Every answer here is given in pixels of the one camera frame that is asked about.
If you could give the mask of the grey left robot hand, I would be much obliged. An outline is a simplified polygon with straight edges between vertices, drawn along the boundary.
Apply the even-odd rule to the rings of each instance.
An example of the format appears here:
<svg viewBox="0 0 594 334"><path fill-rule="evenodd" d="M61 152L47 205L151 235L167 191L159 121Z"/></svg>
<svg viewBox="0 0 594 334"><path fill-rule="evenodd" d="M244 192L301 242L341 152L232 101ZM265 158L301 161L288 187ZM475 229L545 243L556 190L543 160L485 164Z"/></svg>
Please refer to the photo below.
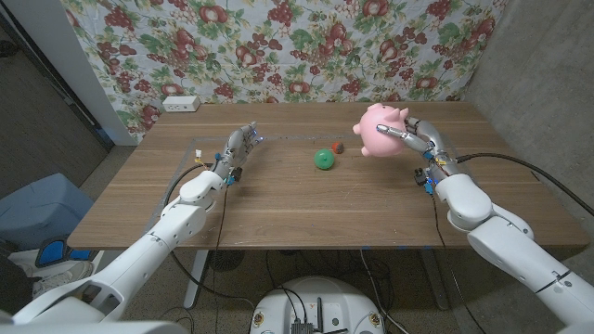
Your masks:
<svg viewBox="0 0 594 334"><path fill-rule="evenodd" d="M250 122L233 131L226 141L220 159L210 171L225 179L247 160L252 150L264 139L257 133L257 122Z"/></svg>

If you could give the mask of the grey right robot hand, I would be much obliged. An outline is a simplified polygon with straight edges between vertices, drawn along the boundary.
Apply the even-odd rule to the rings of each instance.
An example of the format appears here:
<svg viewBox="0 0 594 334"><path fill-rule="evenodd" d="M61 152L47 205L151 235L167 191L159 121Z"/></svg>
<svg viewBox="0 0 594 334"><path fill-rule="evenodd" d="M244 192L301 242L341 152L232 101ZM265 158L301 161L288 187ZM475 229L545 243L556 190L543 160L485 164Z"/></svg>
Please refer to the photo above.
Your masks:
<svg viewBox="0 0 594 334"><path fill-rule="evenodd" d="M458 167L446 151L446 144L437 129L430 123L406 117L404 129L378 124L376 131L397 138L406 148L418 152L427 162L426 174L436 182L458 173Z"/></svg>

